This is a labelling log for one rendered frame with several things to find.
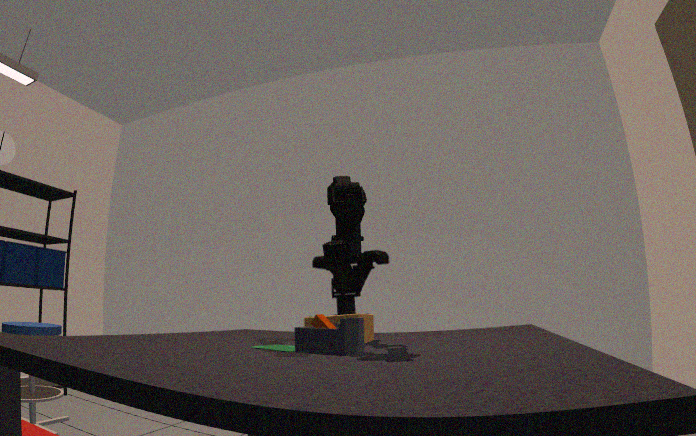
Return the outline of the orange l-shaped part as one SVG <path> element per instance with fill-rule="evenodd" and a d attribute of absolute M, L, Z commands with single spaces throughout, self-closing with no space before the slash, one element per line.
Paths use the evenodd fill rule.
<path fill-rule="evenodd" d="M 313 328 L 336 329 L 334 324 L 329 321 L 324 314 L 315 315 L 310 324 L 313 326 Z"/>

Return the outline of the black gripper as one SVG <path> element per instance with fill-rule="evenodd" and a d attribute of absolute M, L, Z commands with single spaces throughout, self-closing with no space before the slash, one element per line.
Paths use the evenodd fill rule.
<path fill-rule="evenodd" d="M 345 297 L 348 269 L 343 269 L 343 265 L 357 264 L 356 266 L 352 267 L 355 272 L 356 296 L 360 296 L 371 269 L 375 268 L 373 267 L 373 262 L 375 262 L 377 265 L 385 265 L 389 263 L 389 255 L 386 252 L 379 250 L 364 251 L 364 253 L 361 253 L 361 241 L 364 241 L 364 237 L 361 236 L 361 231 L 338 231 L 337 238 L 344 239 L 345 234 L 350 234 L 350 236 L 353 237 L 355 242 L 354 255 L 346 254 L 342 258 L 332 257 L 328 259 L 325 259 L 324 256 L 315 257 L 312 261 L 312 267 L 329 270 L 336 280 L 341 296 Z"/>

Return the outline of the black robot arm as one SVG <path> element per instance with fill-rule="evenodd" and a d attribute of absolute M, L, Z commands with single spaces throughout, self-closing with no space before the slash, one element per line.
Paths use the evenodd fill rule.
<path fill-rule="evenodd" d="M 354 255 L 355 242 L 350 234 L 345 234 L 344 239 L 337 238 L 337 232 L 342 230 L 361 231 L 361 221 L 365 213 L 364 206 L 367 203 L 365 191 L 359 182 L 351 182 L 350 176 L 335 176 L 333 182 L 327 188 L 327 201 L 330 211 L 336 221 L 336 235 L 332 240 L 323 244 L 324 258 L 342 258 L 346 254 Z M 349 237 L 348 237 L 349 236 Z M 355 314 L 355 272 L 349 265 L 343 265 L 348 269 L 345 297 L 342 297 L 336 280 L 331 278 L 332 298 L 336 297 L 337 314 Z M 336 292 L 334 292 L 336 290 Z"/>

